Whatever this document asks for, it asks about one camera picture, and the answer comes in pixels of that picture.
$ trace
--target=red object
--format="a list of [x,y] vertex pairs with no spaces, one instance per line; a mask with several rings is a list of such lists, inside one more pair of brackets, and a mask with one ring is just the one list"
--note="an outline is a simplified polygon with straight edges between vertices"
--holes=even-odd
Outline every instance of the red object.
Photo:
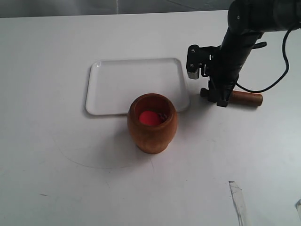
[[148,126],[158,126],[163,122],[158,113],[151,111],[142,112],[139,121]]

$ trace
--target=table surface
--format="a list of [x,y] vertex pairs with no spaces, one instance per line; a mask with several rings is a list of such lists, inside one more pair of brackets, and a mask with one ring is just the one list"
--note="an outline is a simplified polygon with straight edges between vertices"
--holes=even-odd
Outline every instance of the table surface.
[[[236,181],[252,225],[300,225],[300,32],[288,39],[288,76],[253,110],[202,101],[207,79],[187,78],[188,46],[218,46],[226,29],[226,11],[1,18],[0,224],[234,226]],[[282,74],[283,36],[263,36],[241,84],[261,89]],[[181,61],[191,106],[151,156],[126,117],[92,117],[84,105],[93,62],[157,57]]]

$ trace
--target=wall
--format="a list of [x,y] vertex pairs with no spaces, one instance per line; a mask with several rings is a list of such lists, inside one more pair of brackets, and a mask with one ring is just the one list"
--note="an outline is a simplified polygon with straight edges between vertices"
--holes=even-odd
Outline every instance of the wall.
[[0,17],[70,16],[228,9],[233,0],[0,0]]

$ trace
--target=wooden cup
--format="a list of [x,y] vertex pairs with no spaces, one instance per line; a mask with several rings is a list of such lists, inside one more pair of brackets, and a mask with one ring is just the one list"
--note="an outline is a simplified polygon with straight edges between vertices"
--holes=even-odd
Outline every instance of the wooden cup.
[[[167,119],[158,126],[148,126],[139,121],[145,111],[164,114]],[[145,153],[158,154],[164,151],[177,130],[177,112],[166,97],[150,93],[138,97],[127,115],[127,127],[136,145]]]

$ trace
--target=black cable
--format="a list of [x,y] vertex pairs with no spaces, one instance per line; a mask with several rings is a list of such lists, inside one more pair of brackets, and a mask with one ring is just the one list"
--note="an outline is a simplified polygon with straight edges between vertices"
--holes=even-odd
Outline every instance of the black cable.
[[301,28],[301,24],[300,23],[297,23],[297,24],[294,24],[294,26],[292,26],[285,34],[284,38],[283,38],[283,42],[282,42],[282,55],[283,55],[283,59],[285,61],[285,66],[286,66],[286,69],[284,71],[284,73],[281,75],[281,77],[276,81],[274,82],[272,85],[270,85],[269,87],[265,88],[265,89],[262,89],[262,90],[250,90],[250,89],[247,89],[241,85],[239,85],[238,83],[236,83],[236,85],[238,87],[240,87],[241,89],[243,89],[244,91],[246,92],[249,92],[249,93],[263,93],[265,91],[268,91],[269,89],[273,88],[274,86],[276,86],[288,73],[288,71],[290,70],[290,64],[288,62],[288,59],[287,59],[287,56],[286,56],[286,41],[287,41],[287,38],[289,36],[289,34],[292,32],[292,30],[294,30],[296,27],[298,28]]

